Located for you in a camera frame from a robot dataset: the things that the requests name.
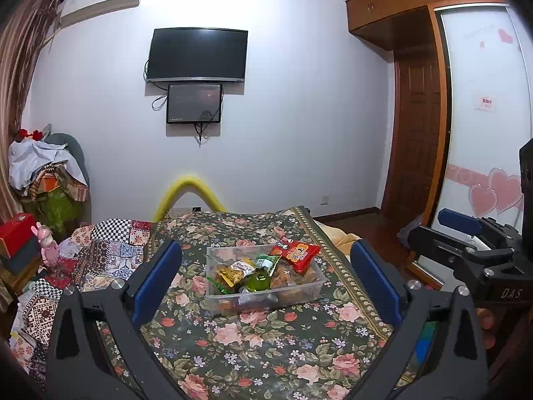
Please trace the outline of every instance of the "pink toy figure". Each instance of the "pink toy figure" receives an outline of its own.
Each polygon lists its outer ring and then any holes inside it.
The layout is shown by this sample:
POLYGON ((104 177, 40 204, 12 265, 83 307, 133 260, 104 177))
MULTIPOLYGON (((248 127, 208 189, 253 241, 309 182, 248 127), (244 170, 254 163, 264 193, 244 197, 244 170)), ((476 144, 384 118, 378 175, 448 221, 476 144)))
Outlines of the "pink toy figure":
POLYGON ((45 266, 54 270, 58 264, 59 250, 57 242, 52 237, 52 231, 40 222, 37 223, 37 228, 32 225, 31 231, 37 236, 41 245, 41 256, 45 266))

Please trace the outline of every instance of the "plastic storage box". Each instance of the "plastic storage box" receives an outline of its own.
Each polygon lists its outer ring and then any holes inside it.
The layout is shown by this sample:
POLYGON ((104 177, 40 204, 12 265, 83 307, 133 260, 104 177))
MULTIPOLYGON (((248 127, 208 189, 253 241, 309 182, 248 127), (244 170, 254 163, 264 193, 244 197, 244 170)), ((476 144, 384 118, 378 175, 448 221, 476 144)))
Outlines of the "plastic storage box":
MULTIPOLYGON (((236 260, 249 258, 255 260, 258 254, 268 254, 274 245, 238 246, 238 247, 208 247, 207 248, 207 276, 215 277, 217 265, 231 264, 236 260)), ((316 273, 316 280, 312 283, 297 286, 265 290, 264 292, 236 293, 232 295, 218 294, 217 288, 209 282, 205 301, 209 305, 211 315, 226 315, 242 311, 252 311, 268 308, 287 307, 303 302, 314 301, 320 297, 320 289, 326 282, 326 277, 318 267, 316 261, 311 261, 309 269, 316 273)))

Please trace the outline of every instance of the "metal screw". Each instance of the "metal screw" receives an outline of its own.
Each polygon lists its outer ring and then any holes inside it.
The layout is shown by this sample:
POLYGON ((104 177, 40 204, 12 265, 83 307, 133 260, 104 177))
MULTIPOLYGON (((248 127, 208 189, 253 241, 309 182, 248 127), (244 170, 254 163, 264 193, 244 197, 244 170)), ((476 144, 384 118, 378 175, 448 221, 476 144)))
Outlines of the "metal screw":
POLYGON ((407 282, 407 287, 409 287, 411 290, 420 290, 422 288, 422 283, 417 279, 410 279, 407 282))
POLYGON ((122 278, 117 278, 111 282, 111 287, 115 290, 120 290, 125 284, 126 282, 122 278))
POLYGON ((462 296, 468 296, 468 295, 470 295, 470 290, 468 290, 468 287, 466 287, 466 286, 459 286, 459 287, 457 287, 457 291, 458 291, 459 294, 462 295, 462 296))
POLYGON ((74 290, 76 290, 76 286, 73 286, 72 284, 70 286, 67 286, 63 289, 63 293, 65 295, 70 296, 74 293, 74 290))

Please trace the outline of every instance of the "door frame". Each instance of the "door frame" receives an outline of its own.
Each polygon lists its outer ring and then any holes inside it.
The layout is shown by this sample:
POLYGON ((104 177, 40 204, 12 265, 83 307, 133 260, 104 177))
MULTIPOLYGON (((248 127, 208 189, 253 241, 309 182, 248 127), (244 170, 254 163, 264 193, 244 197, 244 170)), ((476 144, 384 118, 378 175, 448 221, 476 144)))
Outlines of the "door frame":
POLYGON ((392 129, 391 155, 388 160, 387 180, 385 183, 385 191, 383 192, 383 201, 381 203, 381 211, 384 216, 388 214, 388 207, 390 205, 390 198, 392 192, 391 177, 394 175, 394 168, 396 163, 396 147, 398 147, 398 128, 400 124, 400 62, 394 55, 394 126, 392 129))
MULTIPOLYGON (((427 5, 430 13, 433 35, 435 38, 437 61, 439 64, 440 78, 440 121, 439 121, 439 143, 437 145, 437 155, 435 167, 433 169, 433 179, 431 181, 430 193, 427 197, 426 209, 422 219, 422 225, 431 226, 435 216, 436 208, 439 204, 442 184, 444 183, 444 173, 448 162, 448 146, 451 127, 451 85, 449 83, 449 67, 447 65, 447 56, 444 54, 443 32, 439 28, 439 20, 435 9, 447 6, 457 5, 475 5, 483 3, 508 3, 505 0, 446 0, 431 3, 427 5)), ((416 253, 411 251, 406 260, 406 269, 412 274, 427 281, 433 288, 440 289, 442 284, 432 277, 429 277, 416 263, 416 253)))

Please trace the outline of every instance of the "bed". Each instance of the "bed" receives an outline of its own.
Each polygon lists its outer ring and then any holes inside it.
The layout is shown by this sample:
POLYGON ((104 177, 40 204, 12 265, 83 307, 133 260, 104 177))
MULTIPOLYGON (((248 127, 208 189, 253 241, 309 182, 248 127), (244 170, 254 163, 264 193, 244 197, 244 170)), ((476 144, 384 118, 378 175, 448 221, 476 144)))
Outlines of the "bed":
MULTIPOLYGON (((283 391, 295 400, 340 400, 372 364, 392 328, 380 320, 347 257, 324 230, 302 206, 258 215, 167 214, 156 223, 107 220, 78 229, 72 239, 82 249, 66 262, 64 276, 52 279, 53 284, 39 280, 22 297, 12 350, 44 386, 47 340, 61 289, 69 279, 82 291, 107 287, 114 278, 129 277, 170 238, 182 245, 182 266, 141 333, 192 399, 269 399, 283 391), (272 244, 282 236, 321 246, 316 261, 327 282, 320 299, 212 318, 203 302, 206 247, 272 244)), ((341 248, 350 239, 334 236, 341 248)), ((109 328, 101 323, 99 329, 117 376, 135 388, 109 328)), ((413 376, 407 371, 399 385, 413 376)))

